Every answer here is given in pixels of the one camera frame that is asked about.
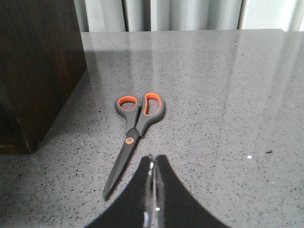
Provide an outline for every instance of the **gray granite countertop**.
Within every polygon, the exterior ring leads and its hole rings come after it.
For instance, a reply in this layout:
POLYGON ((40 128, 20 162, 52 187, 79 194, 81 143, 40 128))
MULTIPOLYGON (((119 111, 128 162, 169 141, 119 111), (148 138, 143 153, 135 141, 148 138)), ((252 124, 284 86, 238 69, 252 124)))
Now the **gray granite countertop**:
POLYGON ((82 39, 88 71, 38 151, 0 156, 0 227, 83 227, 149 153, 167 155, 194 198, 228 226, 304 227, 303 32, 82 33, 82 39), (124 140, 114 101, 148 91, 162 95, 165 117, 148 129, 104 201, 124 140))

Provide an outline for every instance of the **scissor handle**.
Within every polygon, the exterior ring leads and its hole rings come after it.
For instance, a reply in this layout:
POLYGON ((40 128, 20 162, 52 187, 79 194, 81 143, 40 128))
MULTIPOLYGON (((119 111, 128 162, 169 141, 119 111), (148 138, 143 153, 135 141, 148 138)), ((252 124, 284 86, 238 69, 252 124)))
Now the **scissor handle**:
POLYGON ((126 120, 126 132, 135 128, 142 103, 135 96, 122 96, 115 101, 116 111, 126 120), (132 110, 126 110, 122 104, 126 102, 135 103, 132 110))
POLYGON ((149 125, 162 119, 162 117, 165 113, 165 103, 164 103, 163 99, 161 98, 161 96, 159 96, 157 93, 146 93, 143 96, 142 105, 143 105, 142 111, 139 115, 137 125, 136 125, 136 130, 138 131, 138 133, 141 137, 145 134, 149 125), (155 99, 159 103, 158 111, 151 115, 148 114, 148 108, 149 108, 148 100, 149 99, 155 99))

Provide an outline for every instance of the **scissor pivot screw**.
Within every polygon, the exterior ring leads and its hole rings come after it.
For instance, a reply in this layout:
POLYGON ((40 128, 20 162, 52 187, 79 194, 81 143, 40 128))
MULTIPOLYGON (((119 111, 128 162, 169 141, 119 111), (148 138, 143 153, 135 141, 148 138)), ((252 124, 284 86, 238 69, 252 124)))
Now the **scissor pivot screw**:
POLYGON ((134 142, 134 138, 132 138, 132 137, 129 137, 129 138, 125 139, 126 144, 132 144, 133 142, 134 142))

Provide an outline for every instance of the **white curtain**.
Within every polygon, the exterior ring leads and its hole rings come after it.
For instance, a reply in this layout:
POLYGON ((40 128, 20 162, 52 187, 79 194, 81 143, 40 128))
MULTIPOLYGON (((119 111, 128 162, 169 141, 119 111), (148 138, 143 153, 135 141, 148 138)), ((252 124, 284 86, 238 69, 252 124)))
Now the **white curtain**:
POLYGON ((304 0, 74 0, 81 31, 304 31, 304 0))

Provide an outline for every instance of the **dark wooden cabinet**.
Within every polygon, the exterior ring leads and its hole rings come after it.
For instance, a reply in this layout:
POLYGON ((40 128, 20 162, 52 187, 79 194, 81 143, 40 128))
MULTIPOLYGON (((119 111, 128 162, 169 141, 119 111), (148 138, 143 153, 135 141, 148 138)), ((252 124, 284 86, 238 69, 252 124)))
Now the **dark wooden cabinet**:
POLYGON ((0 2, 0 153, 32 153, 86 69, 75 5, 0 2))

